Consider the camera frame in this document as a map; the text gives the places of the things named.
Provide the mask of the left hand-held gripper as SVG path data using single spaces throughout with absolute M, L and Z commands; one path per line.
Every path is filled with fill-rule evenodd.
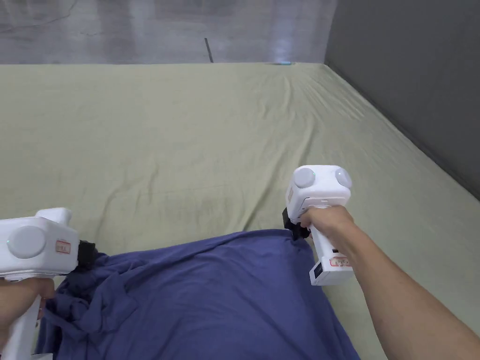
M 0 221 L 0 276 L 18 282 L 26 278 L 67 275 L 71 291 L 94 285 L 96 245 L 79 238 L 69 226 L 67 208 L 38 211 L 32 217 Z M 3 360 L 51 360 L 51 353 L 32 354 L 40 297 L 13 325 L 12 335 L 1 354 Z

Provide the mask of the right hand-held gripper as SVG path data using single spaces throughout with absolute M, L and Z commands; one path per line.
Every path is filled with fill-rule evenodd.
M 292 174 L 285 193 L 282 213 L 284 227 L 295 240 L 312 237 L 318 261 L 309 272 L 312 285 L 338 285 L 353 276 L 346 256 L 316 228 L 300 225 L 300 217 L 309 208 L 345 206 L 351 197 L 352 180 L 336 165 L 305 165 Z

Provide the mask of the person's right hand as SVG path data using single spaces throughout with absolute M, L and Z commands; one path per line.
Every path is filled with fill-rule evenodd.
M 356 227 L 353 217 L 344 206 L 309 208 L 301 215 L 300 226 L 316 228 L 337 248 L 340 248 L 348 233 Z

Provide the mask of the person's left hand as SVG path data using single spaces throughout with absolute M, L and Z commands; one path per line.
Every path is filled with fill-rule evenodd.
M 27 278 L 19 282 L 0 280 L 0 346 L 4 347 L 10 328 L 39 297 L 40 306 L 55 296 L 54 282 L 49 278 Z

